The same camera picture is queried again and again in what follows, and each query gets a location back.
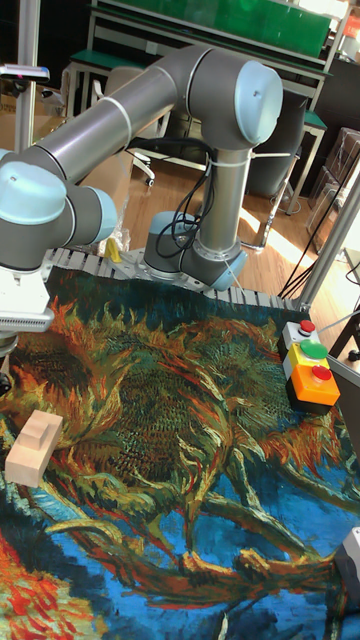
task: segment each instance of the white robot component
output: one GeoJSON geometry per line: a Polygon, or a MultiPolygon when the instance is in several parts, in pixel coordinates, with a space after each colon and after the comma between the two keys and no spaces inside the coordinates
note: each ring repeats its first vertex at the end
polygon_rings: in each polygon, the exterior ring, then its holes
{"type": "Polygon", "coordinates": [[[251,150],[272,134],[282,94],[279,76],[258,62],[186,47],[21,154],[0,151],[0,357],[18,331],[51,322],[46,250],[97,242],[115,227],[109,196],[75,183],[173,108],[201,120],[211,179],[196,224],[155,216],[145,260],[160,278],[183,273],[227,289],[246,260],[237,228],[251,150]]]}
{"type": "Polygon", "coordinates": [[[349,596],[360,607],[360,527],[354,527],[335,555],[336,565],[349,596]]]}

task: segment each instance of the office chair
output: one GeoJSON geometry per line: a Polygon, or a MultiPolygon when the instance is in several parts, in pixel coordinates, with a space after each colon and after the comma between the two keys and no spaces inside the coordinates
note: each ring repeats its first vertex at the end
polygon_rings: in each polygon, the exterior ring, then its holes
{"type": "Polygon", "coordinates": [[[255,149],[257,154],[286,153],[285,157],[253,158],[250,164],[245,193],[274,199],[260,244],[242,244],[262,251],[276,212],[290,180],[296,161],[300,157],[307,98],[284,90],[283,105],[274,132],[255,149]]]}
{"type": "MultiPolygon", "coordinates": [[[[133,78],[136,78],[140,73],[142,73],[142,69],[138,67],[116,67],[113,69],[107,79],[105,92],[103,94],[101,85],[99,80],[93,81],[93,89],[91,96],[91,105],[93,105],[97,100],[102,98],[104,95],[109,96],[111,93],[124,86],[133,78]]],[[[167,129],[167,125],[169,122],[170,113],[165,114],[159,120],[156,120],[151,125],[146,127],[143,131],[140,132],[139,137],[141,138],[163,138],[167,129]]],[[[152,187],[155,181],[155,173],[151,170],[151,160],[148,156],[140,153],[139,151],[134,151],[134,165],[141,169],[146,178],[146,184],[149,187],[152,187]]]]}

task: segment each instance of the sunflower painting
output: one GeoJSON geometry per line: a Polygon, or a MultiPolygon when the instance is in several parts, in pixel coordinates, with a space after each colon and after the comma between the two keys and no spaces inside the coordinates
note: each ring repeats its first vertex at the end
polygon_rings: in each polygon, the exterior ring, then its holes
{"type": "Polygon", "coordinates": [[[341,414],[295,413],[294,312],[54,268],[0,400],[0,637],[346,640],[334,566],[360,522],[341,414]],[[6,483],[34,409],[64,417],[40,487],[6,483]]]}

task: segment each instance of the wooden floor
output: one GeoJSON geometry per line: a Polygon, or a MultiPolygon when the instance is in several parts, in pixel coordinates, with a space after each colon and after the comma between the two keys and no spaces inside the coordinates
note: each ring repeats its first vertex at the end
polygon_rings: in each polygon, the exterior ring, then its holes
{"type": "MultiPolygon", "coordinates": [[[[166,162],[153,161],[152,168],[156,180],[151,188],[146,186],[144,174],[138,169],[133,170],[124,220],[124,227],[130,232],[131,249],[145,245],[153,215],[159,211],[174,210],[199,175],[193,169],[166,162]]],[[[194,197],[190,213],[196,211],[200,201],[201,194],[194,197]]],[[[242,287],[269,295],[280,292],[309,239],[305,225],[311,210],[306,199],[300,198],[299,204],[301,210],[293,216],[278,212],[267,246],[261,254],[249,250],[249,259],[239,277],[242,287]]],[[[269,208],[270,204],[264,198],[245,198],[238,231],[243,241],[255,242],[256,232],[260,223],[267,219],[269,208]]],[[[311,248],[302,263],[302,269],[308,267],[316,257],[311,248]]],[[[349,268],[344,262],[333,263],[311,308],[311,317],[318,329],[353,311],[360,288],[346,280],[345,274],[349,268]]],[[[332,346],[345,324],[342,322],[321,334],[321,340],[327,348],[332,346]]],[[[355,342],[350,342],[339,359],[350,364],[347,353],[353,348],[356,348],[355,342]]],[[[355,363],[354,368],[360,371],[360,362],[355,363]]]]}

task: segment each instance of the cable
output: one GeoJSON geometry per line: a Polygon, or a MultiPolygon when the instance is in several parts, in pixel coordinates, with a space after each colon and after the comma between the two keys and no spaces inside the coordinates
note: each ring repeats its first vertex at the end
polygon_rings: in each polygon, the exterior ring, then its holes
{"type": "Polygon", "coordinates": [[[355,265],[355,267],[353,267],[352,269],[350,269],[350,271],[348,271],[347,273],[345,273],[345,278],[346,280],[348,280],[349,282],[351,282],[351,284],[357,284],[358,286],[360,286],[360,282],[355,281],[355,280],[351,280],[351,278],[349,278],[349,275],[351,273],[354,273],[356,271],[356,269],[358,269],[360,267],[360,260],[359,262],[355,265]]]}
{"type": "MultiPolygon", "coordinates": [[[[270,198],[270,204],[274,204],[276,196],[272,196],[272,198],[270,198]]],[[[299,202],[299,200],[296,201],[296,204],[298,206],[298,209],[296,211],[292,211],[291,215],[299,213],[299,211],[301,211],[301,204],[299,202]]],[[[277,208],[278,211],[281,211],[281,213],[286,213],[287,209],[281,209],[280,207],[277,208]]]]}
{"type": "MultiPolygon", "coordinates": [[[[353,160],[353,162],[352,162],[352,165],[351,165],[350,171],[351,171],[351,170],[352,170],[352,168],[355,166],[355,163],[358,161],[358,159],[359,159],[359,158],[360,158],[360,151],[358,151],[358,153],[356,154],[356,156],[355,156],[355,158],[354,158],[354,160],[353,160]]],[[[317,224],[317,226],[316,226],[315,230],[314,230],[314,231],[313,231],[313,233],[311,234],[310,239],[309,239],[309,242],[307,243],[307,245],[306,245],[306,247],[305,247],[305,249],[304,249],[304,251],[303,251],[303,253],[302,253],[302,255],[301,255],[301,257],[300,257],[300,259],[299,259],[299,261],[298,261],[298,263],[297,263],[297,265],[294,267],[294,269],[292,270],[292,272],[291,272],[290,276],[288,277],[288,279],[287,279],[287,281],[286,281],[285,285],[283,286],[282,290],[279,292],[278,296],[279,296],[280,298],[284,298],[286,295],[288,295],[287,290],[288,290],[288,289],[289,289],[289,287],[292,285],[292,278],[293,278],[293,276],[295,275],[296,271],[298,270],[298,268],[299,268],[299,266],[300,266],[300,264],[301,264],[302,259],[303,259],[303,258],[304,258],[304,256],[306,255],[306,253],[307,253],[307,251],[308,251],[308,249],[309,249],[309,247],[310,247],[310,245],[311,245],[311,243],[312,243],[312,241],[313,241],[313,239],[314,239],[314,237],[315,237],[315,234],[318,232],[318,230],[319,230],[319,228],[321,227],[322,223],[324,222],[324,220],[325,220],[326,216],[328,215],[328,213],[329,213],[329,211],[330,211],[331,207],[333,206],[334,202],[336,201],[336,198],[338,197],[338,195],[339,195],[339,193],[340,193],[341,189],[343,188],[343,186],[344,186],[344,184],[345,184],[345,181],[347,180],[347,176],[348,176],[348,174],[344,177],[344,179],[342,180],[341,184],[339,185],[339,187],[338,187],[338,189],[337,189],[337,191],[336,191],[336,193],[335,193],[335,195],[334,195],[333,199],[332,199],[332,200],[331,200],[331,202],[329,203],[329,205],[328,205],[328,207],[326,208],[326,211],[325,211],[325,213],[323,214],[323,216],[322,216],[321,220],[318,222],[318,224],[317,224]]],[[[322,204],[322,203],[324,202],[325,198],[326,198],[326,195],[324,195],[324,198],[323,198],[323,200],[321,201],[321,203],[320,203],[320,204],[322,204]]]]}
{"type": "Polygon", "coordinates": [[[205,151],[207,155],[207,163],[206,163],[204,173],[200,176],[200,178],[195,183],[194,187],[182,199],[182,201],[179,203],[178,207],[176,208],[172,222],[166,225],[158,234],[158,237],[156,239],[156,244],[155,244],[155,250],[160,257],[165,259],[173,258],[183,253],[184,251],[186,251],[192,246],[195,240],[195,236],[198,230],[200,229],[203,220],[205,219],[205,217],[207,216],[207,214],[211,209],[213,197],[214,197],[214,187],[213,187],[213,172],[211,169],[210,162],[215,161],[215,152],[205,142],[203,142],[202,140],[197,140],[196,138],[152,138],[150,140],[135,138],[129,145],[130,148],[138,148],[138,149],[146,150],[149,148],[155,147],[156,149],[157,147],[174,145],[174,144],[178,144],[185,147],[197,147],[205,151]],[[204,209],[202,214],[191,217],[191,218],[186,217],[190,202],[194,194],[205,183],[207,179],[209,179],[209,189],[207,192],[206,202],[204,204],[204,209]],[[191,230],[191,234],[189,235],[188,240],[181,245],[178,243],[178,238],[176,237],[176,227],[178,224],[189,225],[189,231],[191,230]],[[170,254],[164,254],[160,251],[160,241],[163,235],[169,229],[171,229],[172,239],[174,241],[175,246],[177,247],[177,250],[170,254]]]}
{"type": "Polygon", "coordinates": [[[226,264],[227,268],[229,269],[229,271],[230,271],[230,273],[231,273],[232,277],[234,278],[235,282],[237,282],[238,287],[239,287],[239,289],[240,289],[241,293],[242,293],[242,294],[244,294],[244,289],[242,288],[242,286],[241,286],[241,284],[240,284],[239,280],[237,279],[237,277],[236,277],[235,273],[233,272],[232,268],[230,267],[230,265],[229,265],[228,261],[227,261],[227,260],[224,260],[224,262],[225,262],[225,264],[226,264]]]}
{"type": "Polygon", "coordinates": [[[339,322],[343,322],[343,320],[348,320],[349,318],[352,318],[353,316],[356,316],[356,315],[360,315],[360,309],[358,309],[357,311],[353,311],[352,313],[349,313],[349,315],[345,316],[344,318],[340,318],[340,320],[336,320],[336,322],[333,322],[332,324],[328,324],[327,327],[320,329],[320,331],[318,331],[318,334],[322,333],[323,331],[326,331],[326,329],[331,329],[331,327],[335,327],[335,325],[339,324],[339,322]]]}

